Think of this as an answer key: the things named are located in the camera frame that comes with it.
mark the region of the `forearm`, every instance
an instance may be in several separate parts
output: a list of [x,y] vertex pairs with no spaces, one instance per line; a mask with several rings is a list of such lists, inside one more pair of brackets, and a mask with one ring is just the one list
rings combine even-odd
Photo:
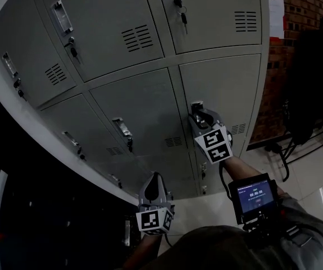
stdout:
[[[261,174],[238,157],[230,157],[229,159],[224,160],[224,168],[233,180],[240,180]],[[279,196],[284,193],[279,187],[277,188],[277,192]]]
[[124,270],[140,269],[158,256],[162,235],[145,235],[132,256],[124,263]]

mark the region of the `wire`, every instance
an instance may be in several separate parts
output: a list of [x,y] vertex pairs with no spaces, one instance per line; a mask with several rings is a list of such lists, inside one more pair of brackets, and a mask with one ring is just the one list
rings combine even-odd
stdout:
[[225,188],[225,191],[227,192],[227,196],[228,196],[228,198],[231,200],[231,196],[230,196],[229,188],[228,188],[228,186],[225,184],[224,177],[223,177],[223,164],[222,164],[222,163],[219,163],[219,176],[220,176],[220,179],[222,180],[222,183],[223,183],[223,186],[224,186],[224,188]]
[[165,234],[164,234],[164,236],[165,236],[165,240],[166,240],[166,242],[168,243],[168,245],[169,245],[170,247],[173,247],[173,245],[169,242],[168,235],[165,233]]

